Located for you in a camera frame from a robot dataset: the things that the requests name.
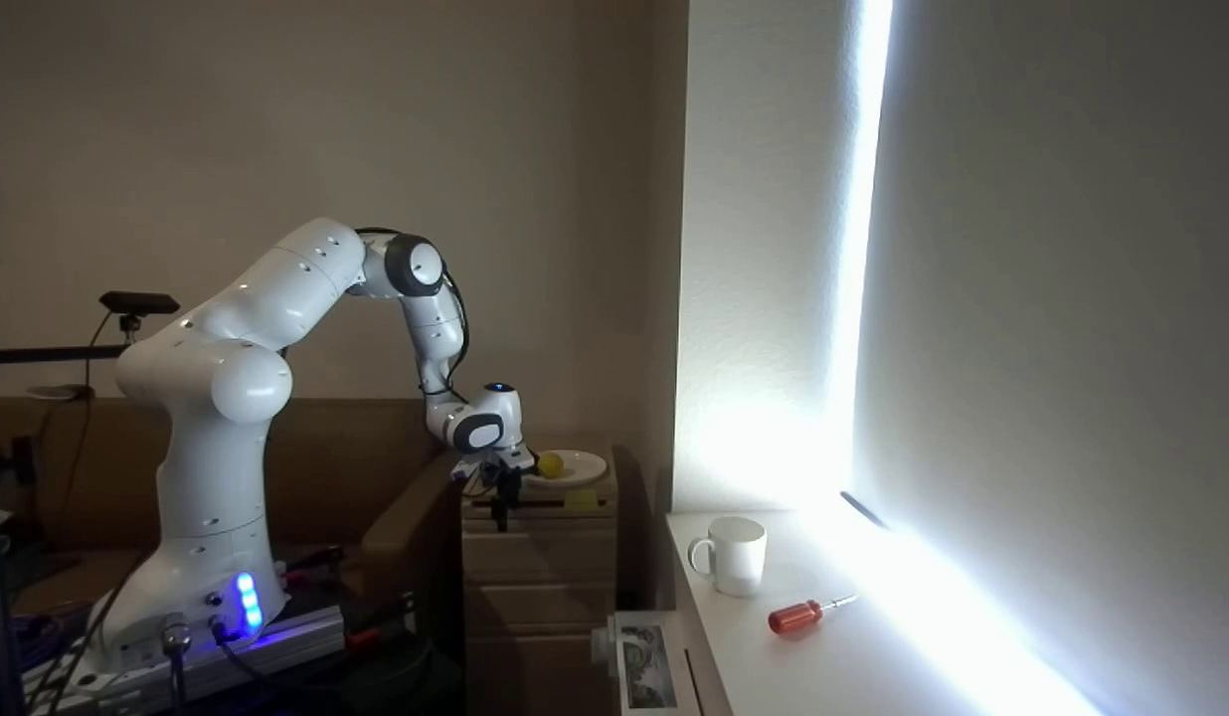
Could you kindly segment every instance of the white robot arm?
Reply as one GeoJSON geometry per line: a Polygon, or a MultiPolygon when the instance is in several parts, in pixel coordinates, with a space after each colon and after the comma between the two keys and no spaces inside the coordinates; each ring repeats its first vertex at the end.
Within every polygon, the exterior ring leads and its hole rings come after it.
{"type": "Polygon", "coordinates": [[[465,403],[451,383],[465,353],[465,314],[440,256],[413,236],[314,220],[228,290],[123,351],[123,394],[169,414],[169,445],[155,475],[163,532],[99,614],[85,667],[65,688],[104,691],[128,671],[159,667],[168,626],[184,643],[208,639],[208,647],[268,639],[268,626],[285,606],[262,502],[269,418],[295,388],[283,351],[346,293],[405,310],[425,424],[445,445],[512,471],[531,464],[517,388],[492,383],[465,403]]]}

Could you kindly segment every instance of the wooden cabinet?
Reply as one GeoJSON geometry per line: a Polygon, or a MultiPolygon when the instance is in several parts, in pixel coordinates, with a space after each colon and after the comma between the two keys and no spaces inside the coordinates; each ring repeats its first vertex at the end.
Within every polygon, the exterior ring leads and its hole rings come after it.
{"type": "Polygon", "coordinates": [[[582,485],[523,480],[492,520],[492,488],[461,494],[465,713],[618,713],[594,628],[618,595],[618,464],[582,485]]]}

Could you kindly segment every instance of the white cup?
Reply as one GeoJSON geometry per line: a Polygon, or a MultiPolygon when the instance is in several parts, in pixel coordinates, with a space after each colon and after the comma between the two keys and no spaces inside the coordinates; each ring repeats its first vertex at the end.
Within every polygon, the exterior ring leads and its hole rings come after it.
{"type": "Polygon", "coordinates": [[[716,517],[704,536],[688,546],[688,563],[712,578],[712,589],[755,595],[763,586],[767,528],[750,517],[716,517]]]}

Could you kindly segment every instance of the white wall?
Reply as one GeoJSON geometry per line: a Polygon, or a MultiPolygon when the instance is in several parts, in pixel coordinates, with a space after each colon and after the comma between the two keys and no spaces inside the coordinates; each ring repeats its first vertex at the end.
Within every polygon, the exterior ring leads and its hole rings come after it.
{"type": "Polygon", "coordinates": [[[835,0],[690,0],[673,509],[818,488],[835,0]]]}
{"type": "MultiPolygon", "coordinates": [[[[835,3],[688,26],[673,505],[826,498],[835,3]]],[[[1107,713],[1229,713],[1229,3],[897,3],[896,52],[854,494],[1107,713]]]]}
{"type": "Polygon", "coordinates": [[[1108,713],[1229,713],[1229,3],[897,3],[859,494],[1108,713]]]}
{"type": "MultiPolygon", "coordinates": [[[[437,239],[465,386],[512,378],[545,432],[641,437],[648,46],[644,0],[0,3],[0,347],[86,343],[111,288],[208,297],[333,216],[437,239]]],[[[0,371],[0,394],[74,378],[0,371]]],[[[399,314],[339,308],[295,378],[413,394],[399,314]]]]}

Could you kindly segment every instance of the blue led light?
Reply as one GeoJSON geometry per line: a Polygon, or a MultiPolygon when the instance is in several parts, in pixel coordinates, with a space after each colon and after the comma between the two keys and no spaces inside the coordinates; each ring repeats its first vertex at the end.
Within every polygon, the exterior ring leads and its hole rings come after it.
{"type": "Polygon", "coordinates": [[[245,628],[252,634],[262,628],[262,606],[260,606],[260,591],[256,591],[256,578],[240,571],[233,589],[240,589],[240,602],[242,602],[242,614],[245,614],[245,628]]]}

